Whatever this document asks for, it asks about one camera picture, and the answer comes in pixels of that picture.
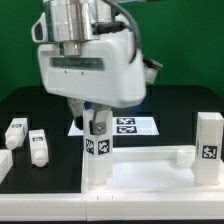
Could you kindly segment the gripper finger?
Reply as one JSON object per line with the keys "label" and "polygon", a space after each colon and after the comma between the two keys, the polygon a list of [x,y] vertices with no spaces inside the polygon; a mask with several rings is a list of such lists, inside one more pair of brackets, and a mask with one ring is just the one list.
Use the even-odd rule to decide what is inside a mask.
{"label": "gripper finger", "polygon": [[93,118],[89,122],[91,135],[103,135],[106,133],[106,120],[110,107],[102,104],[92,104]]}
{"label": "gripper finger", "polygon": [[83,111],[85,110],[84,101],[75,99],[75,98],[68,98],[68,105],[70,111],[73,115],[74,124],[79,129],[83,129]]}

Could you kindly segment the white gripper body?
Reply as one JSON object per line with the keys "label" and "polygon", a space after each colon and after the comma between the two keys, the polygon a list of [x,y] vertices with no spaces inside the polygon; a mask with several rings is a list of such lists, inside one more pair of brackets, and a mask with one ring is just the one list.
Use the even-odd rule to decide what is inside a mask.
{"label": "white gripper body", "polygon": [[47,92],[115,108],[140,104],[157,76],[141,53],[131,60],[133,34],[124,30],[85,42],[80,56],[60,54],[59,45],[39,42],[38,61]]}

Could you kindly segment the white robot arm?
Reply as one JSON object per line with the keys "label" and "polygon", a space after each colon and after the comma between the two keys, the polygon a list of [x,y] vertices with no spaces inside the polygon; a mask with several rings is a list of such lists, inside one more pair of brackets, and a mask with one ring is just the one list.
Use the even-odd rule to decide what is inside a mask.
{"label": "white robot arm", "polygon": [[90,133],[107,132],[112,108],[140,104],[162,65],[143,56],[138,26],[120,6],[127,0],[43,0],[32,27],[47,92],[68,99],[83,127],[84,103],[92,104]]}

